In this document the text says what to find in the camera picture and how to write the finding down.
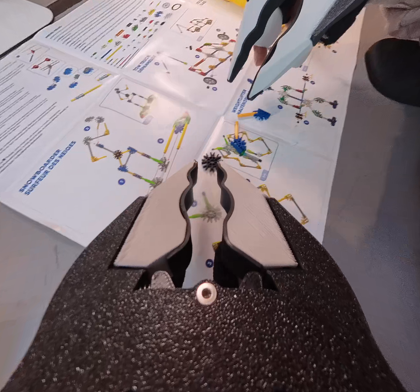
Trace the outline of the white instruction sheet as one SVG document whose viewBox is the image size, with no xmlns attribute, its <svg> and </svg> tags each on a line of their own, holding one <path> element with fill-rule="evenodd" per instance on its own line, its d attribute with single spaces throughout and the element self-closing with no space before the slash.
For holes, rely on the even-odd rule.
<svg viewBox="0 0 420 392">
<path fill-rule="evenodd" d="M 255 101 L 252 60 L 227 82 L 240 19 L 225 0 L 89 0 L 5 58 L 3 203 L 86 246 L 214 152 L 322 241 L 363 17 Z M 237 116 L 259 108 L 268 120 Z"/>
</svg>

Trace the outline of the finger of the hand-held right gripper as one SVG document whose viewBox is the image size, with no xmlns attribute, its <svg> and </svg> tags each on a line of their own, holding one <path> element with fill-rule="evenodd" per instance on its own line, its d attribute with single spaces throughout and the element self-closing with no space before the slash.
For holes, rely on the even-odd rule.
<svg viewBox="0 0 420 392">
<path fill-rule="evenodd" d="M 260 67 L 249 91 L 255 99 L 289 69 L 298 68 L 313 48 L 312 34 L 337 0 L 303 0 L 296 20 L 273 45 L 269 57 Z"/>
<path fill-rule="evenodd" d="M 297 0 L 247 0 L 228 72 L 232 83 L 248 60 L 253 46 L 270 48 L 291 18 Z"/>
</svg>

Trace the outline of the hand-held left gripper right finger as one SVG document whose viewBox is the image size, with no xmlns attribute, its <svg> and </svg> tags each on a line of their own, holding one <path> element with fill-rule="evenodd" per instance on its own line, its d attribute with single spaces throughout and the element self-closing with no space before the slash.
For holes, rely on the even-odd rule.
<svg viewBox="0 0 420 392">
<path fill-rule="evenodd" d="M 217 284 L 276 287 L 270 270 L 299 264 L 268 197 L 229 166 L 217 165 L 217 181 L 226 212 L 217 247 Z"/>
</svg>

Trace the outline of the black plastic connector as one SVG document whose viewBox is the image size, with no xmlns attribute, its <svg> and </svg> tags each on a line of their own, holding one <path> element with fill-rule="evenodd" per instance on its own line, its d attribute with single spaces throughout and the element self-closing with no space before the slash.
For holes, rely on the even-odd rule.
<svg viewBox="0 0 420 392">
<path fill-rule="evenodd" d="M 221 156 L 217 153 L 211 152 L 203 155 L 201 165 L 205 172 L 213 173 L 218 168 L 218 163 L 221 160 Z"/>
</svg>

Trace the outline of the person's right hand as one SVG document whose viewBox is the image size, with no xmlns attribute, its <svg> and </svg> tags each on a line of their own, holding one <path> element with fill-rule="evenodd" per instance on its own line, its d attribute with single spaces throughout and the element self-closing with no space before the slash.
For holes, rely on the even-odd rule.
<svg viewBox="0 0 420 392">
<path fill-rule="evenodd" d="M 269 48 L 263 46 L 253 46 L 255 66 L 260 67 L 264 64 Z"/>
</svg>

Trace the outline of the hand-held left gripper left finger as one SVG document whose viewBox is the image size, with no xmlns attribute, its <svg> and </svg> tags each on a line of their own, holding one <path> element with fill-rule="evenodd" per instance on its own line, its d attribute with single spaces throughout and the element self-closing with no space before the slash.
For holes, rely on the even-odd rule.
<svg viewBox="0 0 420 392">
<path fill-rule="evenodd" d="M 192 258 L 191 223 L 198 164 L 191 162 L 155 188 L 145 199 L 118 250 L 114 268 L 145 271 L 147 284 L 155 273 L 167 273 L 174 286 L 184 284 Z"/>
</svg>

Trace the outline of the dark cloth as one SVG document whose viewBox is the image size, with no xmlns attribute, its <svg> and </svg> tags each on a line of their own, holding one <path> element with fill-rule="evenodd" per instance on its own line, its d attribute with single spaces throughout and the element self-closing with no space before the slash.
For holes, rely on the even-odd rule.
<svg viewBox="0 0 420 392">
<path fill-rule="evenodd" d="M 386 98 L 408 106 L 420 106 L 420 44 L 385 38 L 365 53 L 372 86 Z"/>
</svg>

